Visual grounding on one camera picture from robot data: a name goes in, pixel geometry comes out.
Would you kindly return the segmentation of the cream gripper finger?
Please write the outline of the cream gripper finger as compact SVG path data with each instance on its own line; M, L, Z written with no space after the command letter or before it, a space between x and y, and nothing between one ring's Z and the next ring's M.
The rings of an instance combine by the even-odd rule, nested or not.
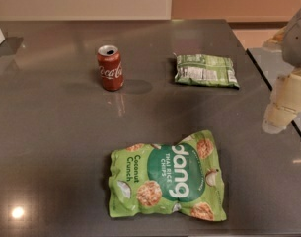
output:
M301 68L279 75L263 116L263 131L279 134L301 113Z
M263 47L270 50L281 50L285 34L285 27L278 30L271 38L263 43Z

